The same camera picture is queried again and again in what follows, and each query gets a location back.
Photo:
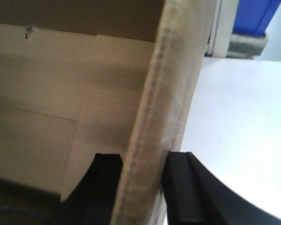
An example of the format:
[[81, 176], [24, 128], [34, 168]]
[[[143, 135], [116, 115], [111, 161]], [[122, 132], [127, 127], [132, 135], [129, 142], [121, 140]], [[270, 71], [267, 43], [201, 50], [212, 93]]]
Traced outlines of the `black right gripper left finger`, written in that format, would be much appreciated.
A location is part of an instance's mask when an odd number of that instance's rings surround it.
[[61, 225], [109, 225], [122, 171], [119, 154], [95, 154], [81, 181], [60, 207]]

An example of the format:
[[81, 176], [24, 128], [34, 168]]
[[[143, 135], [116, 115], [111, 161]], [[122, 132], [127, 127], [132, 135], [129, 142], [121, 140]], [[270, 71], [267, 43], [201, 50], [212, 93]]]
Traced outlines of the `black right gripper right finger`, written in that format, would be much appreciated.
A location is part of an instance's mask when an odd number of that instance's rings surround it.
[[162, 186], [170, 225], [281, 225], [219, 181], [191, 152], [169, 152]]

